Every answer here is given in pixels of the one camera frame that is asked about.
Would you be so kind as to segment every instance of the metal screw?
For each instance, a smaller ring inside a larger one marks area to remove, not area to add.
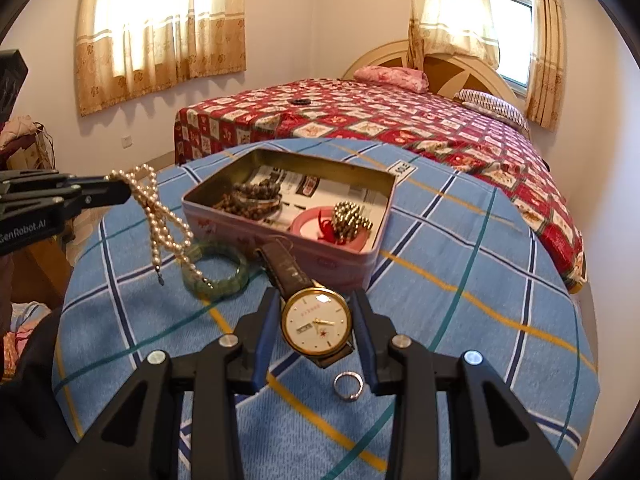
[[[160,363],[163,363],[165,359],[166,354],[162,350],[154,350],[151,354],[146,356],[146,361],[153,365],[159,365]]]
[[[465,361],[470,365],[478,366],[483,360],[484,358],[482,357],[482,354],[477,350],[469,350],[468,352],[465,352]]]
[[[404,334],[396,334],[391,338],[391,342],[396,348],[408,348],[411,344],[411,338]]]
[[[223,346],[225,348],[233,348],[238,344],[238,341],[238,336],[235,334],[225,334],[220,339],[218,339],[220,346]]]

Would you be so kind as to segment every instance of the white wall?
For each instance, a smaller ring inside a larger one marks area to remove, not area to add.
[[[30,70],[14,114],[29,114],[47,127],[62,171],[95,174],[146,162],[173,150],[181,107],[310,74],[312,0],[246,0],[246,72],[189,81],[80,118],[74,90],[78,1],[31,0],[0,45],[19,48]],[[133,140],[126,150],[123,135]]]
[[[341,77],[362,54],[407,37],[411,0],[315,0],[312,66]]]
[[[577,480],[600,465],[640,398],[640,68],[612,23],[600,33],[614,39],[608,73],[598,82],[608,98],[599,104],[598,135],[582,147],[589,153],[569,203],[586,242],[601,386]]]

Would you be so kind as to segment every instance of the pearl necklace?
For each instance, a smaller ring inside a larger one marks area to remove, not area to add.
[[[136,179],[141,170],[148,171],[148,185],[140,184]],[[136,202],[138,202],[145,211],[151,240],[151,262],[158,274],[158,282],[160,282],[160,285],[164,285],[164,279],[162,278],[162,274],[160,274],[160,265],[162,264],[160,248],[164,247],[167,251],[173,253],[178,263],[186,266],[196,279],[202,280],[207,286],[212,288],[212,283],[203,277],[202,272],[196,268],[196,265],[192,263],[190,258],[184,253],[185,250],[191,246],[193,233],[187,222],[178,218],[173,211],[158,200],[158,181],[156,180],[156,176],[154,168],[148,164],[143,164],[142,166],[136,166],[129,173],[125,173],[122,170],[113,170],[105,176],[105,179],[122,180],[126,182],[131,188],[132,197],[136,199]],[[177,243],[171,236],[167,222],[172,222],[184,235],[184,241],[181,244]]]

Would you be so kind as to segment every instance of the sticker label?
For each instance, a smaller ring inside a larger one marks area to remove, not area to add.
[[[405,160],[398,160],[395,164],[392,164],[386,170],[396,176],[396,184],[400,184],[403,180],[407,179],[418,166],[411,164]]]
[[[306,175],[298,185],[298,189],[296,190],[296,194],[304,195],[304,196],[313,196],[318,189],[318,184],[320,184],[320,179],[316,176],[308,176]]]

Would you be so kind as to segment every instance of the date window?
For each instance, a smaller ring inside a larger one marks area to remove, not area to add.
[[[302,334],[303,332],[306,332],[307,330],[309,330],[310,328],[313,328],[314,326],[311,323],[307,323],[306,325],[303,325],[299,328],[296,329],[296,333],[298,334]]]

